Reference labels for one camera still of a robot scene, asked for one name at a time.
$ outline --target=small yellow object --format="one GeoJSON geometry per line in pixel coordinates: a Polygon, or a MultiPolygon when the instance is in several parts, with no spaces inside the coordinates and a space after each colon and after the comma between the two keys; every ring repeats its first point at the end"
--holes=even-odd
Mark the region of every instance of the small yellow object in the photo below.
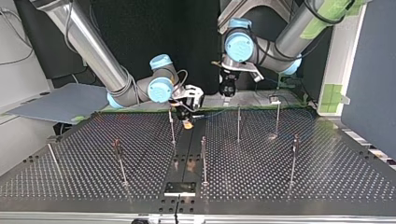
{"type": "Polygon", "coordinates": [[[183,122],[183,124],[184,124],[184,128],[185,128],[185,129],[191,129],[192,127],[194,127],[194,126],[191,124],[191,122],[189,122],[189,121],[183,122]]]}

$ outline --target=silver arm segment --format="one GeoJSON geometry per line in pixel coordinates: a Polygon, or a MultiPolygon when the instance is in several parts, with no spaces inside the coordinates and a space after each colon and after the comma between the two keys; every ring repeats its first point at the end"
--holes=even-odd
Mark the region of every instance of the silver arm segment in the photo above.
{"type": "MultiPolygon", "coordinates": [[[[318,16],[321,16],[318,13],[319,9],[331,1],[333,0],[305,0],[275,43],[254,36],[250,30],[251,21],[231,19],[225,40],[226,58],[229,57],[237,63],[257,64],[277,73],[293,74],[301,64],[301,53],[322,32],[320,28],[323,21],[318,19],[318,16]],[[315,27],[313,27],[314,32],[307,35],[305,31],[313,23],[318,25],[318,32],[315,32],[315,27]]],[[[342,17],[354,3],[353,0],[341,0],[341,6],[328,9],[328,11],[334,17],[342,17]]],[[[229,65],[227,61],[223,61],[223,64],[229,65]]]]}
{"type": "Polygon", "coordinates": [[[179,83],[175,67],[167,55],[159,55],[150,62],[153,76],[135,82],[128,71],[117,62],[76,1],[31,0],[31,2],[37,9],[48,14],[100,78],[108,91],[107,100],[113,107],[128,107],[149,100],[164,103],[183,98],[182,96],[199,102],[196,98],[202,97],[201,89],[197,87],[192,89],[191,86],[188,92],[196,90],[197,94],[182,95],[186,92],[184,83],[179,83]]]}

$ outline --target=cable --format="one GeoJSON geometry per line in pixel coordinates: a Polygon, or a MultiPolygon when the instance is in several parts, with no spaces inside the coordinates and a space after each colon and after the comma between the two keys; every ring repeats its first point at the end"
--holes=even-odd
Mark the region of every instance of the cable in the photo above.
{"type": "Polygon", "coordinates": [[[7,15],[6,15],[6,13],[11,14],[13,17],[15,17],[21,23],[21,18],[18,16],[18,14],[13,12],[13,11],[11,11],[11,10],[9,10],[9,9],[1,8],[1,7],[0,7],[0,11],[2,12],[2,15],[3,15],[2,18],[3,18],[4,22],[6,23],[6,25],[17,35],[18,39],[20,41],[22,41],[23,44],[25,44],[29,49],[31,49],[32,45],[28,41],[28,38],[26,36],[26,32],[24,32],[25,37],[23,38],[20,35],[20,33],[18,33],[17,29],[14,27],[14,25],[11,23],[11,21],[8,19],[7,15]]]}
{"type": "Polygon", "coordinates": [[[16,61],[13,61],[13,62],[8,62],[8,63],[0,63],[0,66],[1,66],[1,65],[12,64],[12,63],[20,63],[20,62],[22,62],[22,61],[24,61],[24,60],[26,60],[26,59],[30,58],[30,56],[32,56],[33,52],[34,52],[34,51],[33,51],[33,49],[30,49],[30,52],[29,52],[29,54],[28,54],[27,56],[25,56],[24,58],[18,59],[18,60],[16,60],[16,61]]]}
{"type": "Polygon", "coordinates": [[[291,62],[294,62],[294,61],[296,61],[296,60],[302,59],[302,58],[308,56],[310,53],[312,53],[312,52],[318,47],[320,41],[323,39],[323,36],[324,36],[324,34],[321,35],[320,39],[318,40],[317,44],[316,44],[314,47],[312,47],[309,51],[307,51],[304,55],[302,55],[302,56],[300,56],[300,57],[291,58],[291,57],[289,57],[289,56],[286,56],[286,55],[282,54],[281,52],[279,52],[279,50],[278,50],[277,47],[276,47],[276,51],[277,51],[279,54],[281,54],[283,57],[285,57],[286,59],[277,58],[277,57],[275,57],[275,56],[269,54],[269,53],[268,53],[268,50],[264,50],[264,49],[262,48],[262,46],[259,45],[259,42],[257,41],[257,37],[256,37],[255,35],[254,35],[254,37],[253,37],[253,42],[259,47],[259,50],[265,54],[264,57],[268,56],[268,57],[270,57],[270,58],[272,58],[272,59],[274,59],[274,60],[277,60],[277,61],[281,61],[281,62],[285,62],[285,63],[291,63],[291,62]]]}
{"type": "Polygon", "coordinates": [[[317,103],[315,103],[314,102],[314,98],[312,98],[312,96],[309,94],[309,92],[306,90],[306,87],[305,87],[305,85],[304,85],[304,83],[303,83],[303,81],[300,79],[300,83],[301,83],[301,86],[303,87],[303,90],[305,91],[305,93],[308,95],[308,97],[311,99],[311,101],[312,101],[312,103],[314,104],[314,106],[316,107],[316,108],[318,108],[318,105],[317,105],[317,103]]]}
{"type": "Polygon", "coordinates": [[[197,112],[197,110],[191,110],[188,106],[184,105],[183,102],[180,102],[177,99],[172,98],[173,101],[175,101],[176,103],[180,104],[181,106],[183,106],[184,108],[186,108],[188,111],[190,111],[191,113],[195,113],[197,112]]]}
{"type": "Polygon", "coordinates": [[[79,82],[78,82],[76,76],[75,76],[74,74],[72,74],[71,76],[72,76],[72,78],[76,81],[76,83],[79,84],[79,82]]]}
{"type": "Polygon", "coordinates": [[[184,72],[184,73],[185,73],[184,78],[183,78],[183,80],[177,85],[177,87],[174,89],[174,91],[172,92],[172,94],[175,93],[178,89],[180,89],[181,86],[184,85],[184,83],[185,83],[186,80],[187,80],[187,77],[189,76],[189,72],[188,72],[186,69],[181,69],[181,70],[179,70],[179,71],[177,72],[177,75],[178,75],[180,72],[184,72]]]}
{"type": "Polygon", "coordinates": [[[93,85],[97,80],[98,80],[98,76],[90,69],[90,72],[92,74],[92,76],[95,78],[95,80],[91,83],[89,83],[89,85],[93,85]]]}
{"type": "Polygon", "coordinates": [[[341,17],[338,21],[329,20],[329,19],[323,17],[322,15],[318,14],[316,10],[314,10],[314,9],[312,8],[311,4],[308,3],[308,0],[304,0],[304,5],[305,5],[306,8],[308,8],[308,10],[309,10],[318,20],[324,21],[324,22],[326,22],[326,23],[329,23],[330,25],[336,25],[336,24],[338,24],[338,23],[340,23],[341,21],[344,20],[344,17],[345,17],[345,16],[341,17]]]}
{"type": "Polygon", "coordinates": [[[141,90],[140,87],[137,86],[136,81],[134,80],[134,77],[129,73],[129,71],[128,71],[124,66],[121,66],[121,68],[122,68],[122,69],[124,70],[124,72],[127,74],[128,79],[131,79],[132,82],[134,83],[134,95],[136,96],[137,104],[140,105],[140,98],[139,98],[139,92],[138,92],[138,90],[141,90]]]}
{"type": "Polygon", "coordinates": [[[291,17],[293,14],[293,8],[294,8],[294,0],[291,0],[291,9],[290,9],[290,15],[289,15],[289,23],[291,22],[291,17]]]}
{"type": "Polygon", "coordinates": [[[78,53],[76,52],[76,50],[73,49],[73,48],[70,46],[70,42],[69,42],[69,29],[70,29],[69,25],[70,25],[70,19],[71,19],[71,17],[72,17],[72,11],[73,11],[73,0],[69,0],[69,13],[67,14],[66,27],[65,27],[65,30],[64,30],[64,43],[66,44],[66,46],[67,46],[71,51],[73,51],[73,52],[75,52],[76,54],[78,54],[78,53]]]}
{"type": "Polygon", "coordinates": [[[99,26],[98,26],[98,22],[96,20],[96,17],[93,15],[93,11],[92,11],[92,4],[90,4],[90,18],[91,18],[91,22],[93,24],[93,26],[95,27],[95,29],[100,32],[99,26]]]}

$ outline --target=gray panel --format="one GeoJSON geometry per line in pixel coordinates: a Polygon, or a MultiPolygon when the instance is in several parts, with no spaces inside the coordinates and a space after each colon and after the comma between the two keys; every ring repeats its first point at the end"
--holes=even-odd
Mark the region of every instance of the gray panel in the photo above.
{"type": "Polygon", "coordinates": [[[342,121],[358,135],[396,158],[396,1],[367,5],[346,95],[342,121]]]}
{"type": "Polygon", "coordinates": [[[77,124],[75,117],[89,117],[108,102],[106,88],[70,83],[51,94],[8,111],[30,119],[77,124]]]}

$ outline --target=small black object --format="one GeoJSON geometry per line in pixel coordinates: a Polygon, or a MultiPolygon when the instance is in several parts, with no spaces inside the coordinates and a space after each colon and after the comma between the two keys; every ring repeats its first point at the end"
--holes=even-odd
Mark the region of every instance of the small black object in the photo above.
{"type": "Polygon", "coordinates": [[[132,221],[131,224],[149,224],[149,221],[148,220],[143,220],[143,219],[135,219],[134,221],[132,221]]]}
{"type": "Polygon", "coordinates": [[[222,82],[219,85],[219,92],[226,97],[233,97],[236,93],[235,82],[238,80],[241,72],[229,71],[224,68],[220,71],[222,82]]]}

